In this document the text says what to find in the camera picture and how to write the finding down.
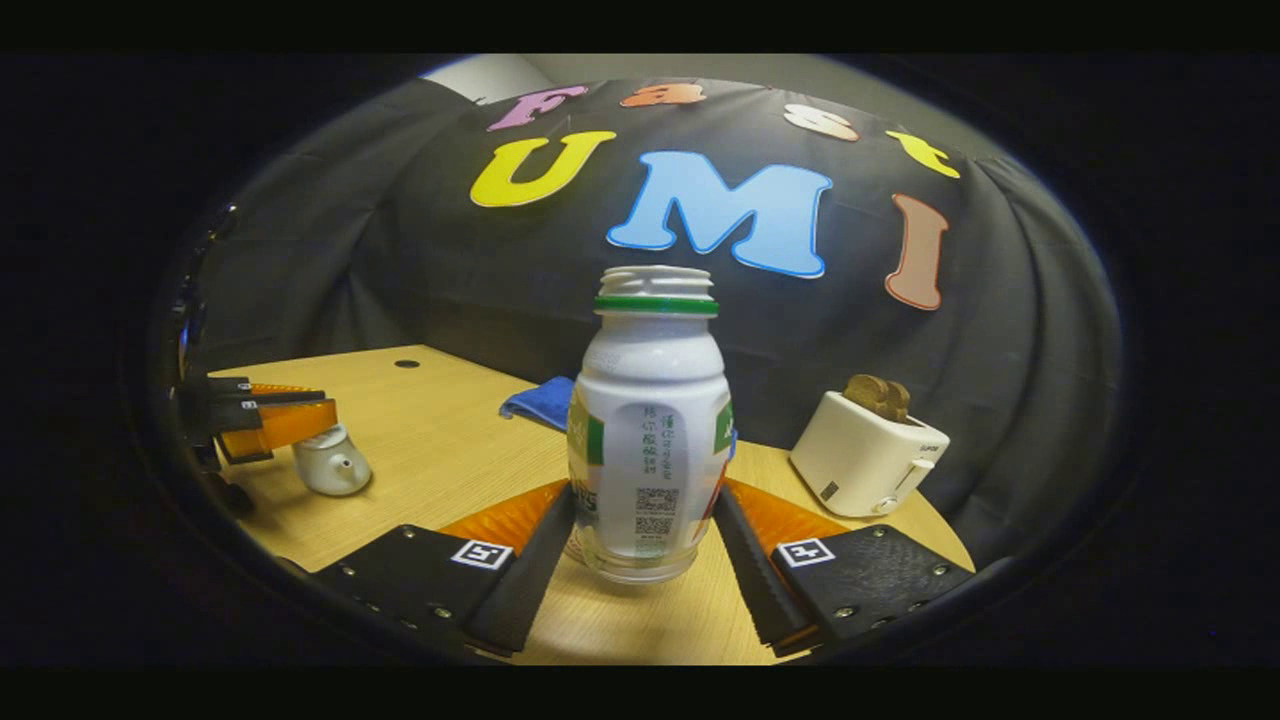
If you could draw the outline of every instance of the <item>letter m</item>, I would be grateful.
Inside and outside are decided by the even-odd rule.
[[[831,178],[794,168],[768,165],[730,190],[710,161],[699,152],[645,152],[649,178],[627,222],[611,229],[618,247],[666,250],[676,243],[667,229],[671,206],[680,209],[689,242],[701,255],[748,218],[750,234],[733,243],[733,258],[744,265],[797,278],[822,277],[824,264],[815,252],[818,200]]]

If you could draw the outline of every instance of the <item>white wall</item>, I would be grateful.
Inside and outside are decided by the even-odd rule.
[[[556,85],[525,58],[511,53],[472,55],[421,77],[480,105]]]

